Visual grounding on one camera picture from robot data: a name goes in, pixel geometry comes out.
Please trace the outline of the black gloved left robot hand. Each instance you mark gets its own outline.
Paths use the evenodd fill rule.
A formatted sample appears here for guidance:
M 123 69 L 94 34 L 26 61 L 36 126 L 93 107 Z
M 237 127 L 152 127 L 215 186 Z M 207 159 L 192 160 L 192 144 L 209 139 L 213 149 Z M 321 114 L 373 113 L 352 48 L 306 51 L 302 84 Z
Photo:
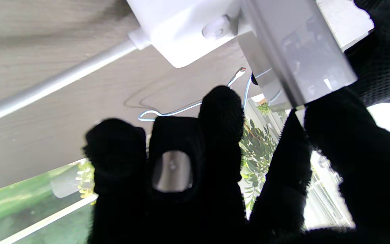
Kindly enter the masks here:
M 355 0 L 374 28 L 345 55 L 358 80 L 349 86 L 366 106 L 390 103 L 390 0 Z

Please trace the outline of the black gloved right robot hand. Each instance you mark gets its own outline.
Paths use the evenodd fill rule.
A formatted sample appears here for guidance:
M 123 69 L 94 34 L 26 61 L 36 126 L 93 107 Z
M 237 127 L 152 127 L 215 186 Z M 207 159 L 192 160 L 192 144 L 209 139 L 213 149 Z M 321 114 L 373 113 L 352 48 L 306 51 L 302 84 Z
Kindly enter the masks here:
M 210 91 L 197 118 L 143 128 L 108 118 L 85 134 L 94 167 L 89 244 L 390 244 L 390 132 L 342 88 L 289 113 L 246 219 L 240 191 L 244 113 L 234 90 Z M 302 230 L 311 155 L 342 177 L 354 228 Z

